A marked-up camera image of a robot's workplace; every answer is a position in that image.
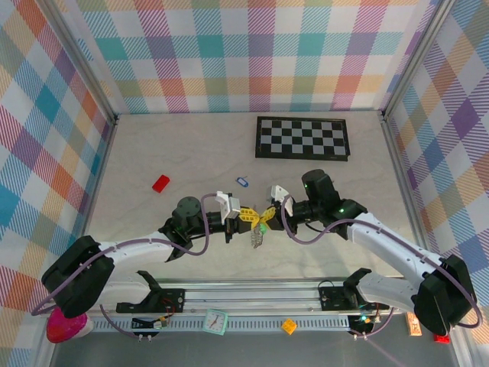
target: checkered board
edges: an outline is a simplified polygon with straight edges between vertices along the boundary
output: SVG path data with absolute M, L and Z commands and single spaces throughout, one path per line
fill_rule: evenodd
M 347 161 L 346 121 L 258 117 L 256 158 Z

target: plaid fabric backdrop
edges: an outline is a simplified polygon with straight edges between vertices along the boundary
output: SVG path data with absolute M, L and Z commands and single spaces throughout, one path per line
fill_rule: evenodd
M 109 126 L 34 0 L 0 9 L 0 366 L 17 367 L 38 278 L 80 235 Z
M 487 317 L 488 0 L 457 2 L 393 118 L 431 246 L 465 260 Z M 489 343 L 487 323 L 474 337 Z
M 377 109 L 436 2 L 57 0 L 130 113 Z

